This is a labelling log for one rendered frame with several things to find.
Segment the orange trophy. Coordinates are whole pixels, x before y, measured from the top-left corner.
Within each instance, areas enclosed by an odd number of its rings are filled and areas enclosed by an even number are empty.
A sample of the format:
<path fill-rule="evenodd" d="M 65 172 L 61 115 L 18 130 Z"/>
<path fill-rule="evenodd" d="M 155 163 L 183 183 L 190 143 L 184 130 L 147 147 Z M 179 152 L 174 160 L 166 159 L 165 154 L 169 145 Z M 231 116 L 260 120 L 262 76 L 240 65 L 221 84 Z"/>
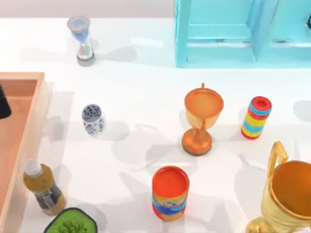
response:
<path fill-rule="evenodd" d="M 193 156 L 205 155 L 212 147 L 212 137 L 207 130 L 216 123 L 223 110 L 223 98 L 202 83 L 201 87 L 186 95 L 184 104 L 191 129 L 183 134 L 183 149 Z"/>

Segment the grey and blue hourglass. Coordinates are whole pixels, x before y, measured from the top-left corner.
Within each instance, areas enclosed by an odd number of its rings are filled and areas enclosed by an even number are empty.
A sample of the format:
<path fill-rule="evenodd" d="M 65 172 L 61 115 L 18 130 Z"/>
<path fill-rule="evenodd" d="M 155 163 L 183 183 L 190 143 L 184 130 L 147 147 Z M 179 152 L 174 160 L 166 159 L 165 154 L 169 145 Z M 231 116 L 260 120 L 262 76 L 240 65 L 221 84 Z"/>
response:
<path fill-rule="evenodd" d="M 74 16 L 67 21 L 75 45 L 77 62 L 83 67 L 89 67 L 95 62 L 89 26 L 90 19 L 85 16 Z"/>

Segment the large gold trophy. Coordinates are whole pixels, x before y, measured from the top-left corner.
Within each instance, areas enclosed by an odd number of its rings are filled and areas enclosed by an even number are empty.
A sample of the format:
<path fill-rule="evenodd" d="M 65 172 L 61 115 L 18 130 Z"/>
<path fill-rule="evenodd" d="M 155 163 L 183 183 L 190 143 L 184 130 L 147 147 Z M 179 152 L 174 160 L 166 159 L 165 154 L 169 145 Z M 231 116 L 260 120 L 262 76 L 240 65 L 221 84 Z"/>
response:
<path fill-rule="evenodd" d="M 288 159 L 280 141 L 271 149 L 261 216 L 245 233 L 295 233 L 311 229 L 311 164 Z"/>

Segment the stack of coloured rings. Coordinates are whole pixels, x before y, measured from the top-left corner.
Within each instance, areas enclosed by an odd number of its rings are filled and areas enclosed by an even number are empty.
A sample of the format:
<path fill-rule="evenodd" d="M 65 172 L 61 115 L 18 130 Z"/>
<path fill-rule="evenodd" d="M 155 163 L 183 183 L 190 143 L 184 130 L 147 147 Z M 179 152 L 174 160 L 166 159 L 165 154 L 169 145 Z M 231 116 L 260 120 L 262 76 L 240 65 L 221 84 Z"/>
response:
<path fill-rule="evenodd" d="M 263 131 L 271 110 L 272 104 L 266 97 L 252 98 L 241 126 L 241 134 L 250 140 L 257 139 Z"/>

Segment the yellow bottle with white cap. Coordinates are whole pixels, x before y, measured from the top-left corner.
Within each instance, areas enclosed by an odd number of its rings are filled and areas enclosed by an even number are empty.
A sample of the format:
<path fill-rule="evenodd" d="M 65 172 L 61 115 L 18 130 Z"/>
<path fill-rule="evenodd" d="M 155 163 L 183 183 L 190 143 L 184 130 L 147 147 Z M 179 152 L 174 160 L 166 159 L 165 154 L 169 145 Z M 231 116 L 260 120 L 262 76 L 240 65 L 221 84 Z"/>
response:
<path fill-rule="evenodd" d="M 43 213 L 58 215 L 65 208 L 66 200 L 55 183 L 51 168 L 31 158 L 26 160 L 23 170 L 23 182 L 34 194 Z"/>

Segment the light blue rack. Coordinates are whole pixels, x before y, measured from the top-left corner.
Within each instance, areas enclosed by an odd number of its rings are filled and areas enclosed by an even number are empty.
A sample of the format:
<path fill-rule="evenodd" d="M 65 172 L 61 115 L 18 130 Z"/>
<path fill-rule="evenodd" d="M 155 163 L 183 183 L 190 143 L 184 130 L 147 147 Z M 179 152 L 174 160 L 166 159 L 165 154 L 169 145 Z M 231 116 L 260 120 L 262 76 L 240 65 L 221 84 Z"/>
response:
<path fill-rule="evenodd" d="M 175 63 L 311 68 L 311 0 L 175 0 Z"/>

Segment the black pot with green plant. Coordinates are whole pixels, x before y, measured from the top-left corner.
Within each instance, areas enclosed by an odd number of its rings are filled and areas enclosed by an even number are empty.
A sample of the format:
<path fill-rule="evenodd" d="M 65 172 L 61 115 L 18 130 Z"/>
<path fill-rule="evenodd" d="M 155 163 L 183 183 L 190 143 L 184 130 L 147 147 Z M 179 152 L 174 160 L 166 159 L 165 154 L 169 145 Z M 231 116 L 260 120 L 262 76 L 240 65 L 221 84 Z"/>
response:
<path fill-rule="evenodd" d="M 98 226 L 83 210 L 70 207 L 61 211 L 43 233 L 98 233 Z"/>

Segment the shallow salmon-coloured box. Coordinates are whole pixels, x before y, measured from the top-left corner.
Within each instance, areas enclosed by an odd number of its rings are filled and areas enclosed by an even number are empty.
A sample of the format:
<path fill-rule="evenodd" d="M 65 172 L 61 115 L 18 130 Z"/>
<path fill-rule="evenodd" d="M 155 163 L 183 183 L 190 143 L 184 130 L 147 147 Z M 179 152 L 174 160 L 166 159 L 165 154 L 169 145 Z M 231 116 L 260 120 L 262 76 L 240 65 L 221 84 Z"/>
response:
<path fill-rule="evenodd" d="M 36 158 L 50 102 L 43 72 L 0 72 L 11 115 L 0 119 L 0 233 L 17 233 L 28 190 L 23 164 Z"/>

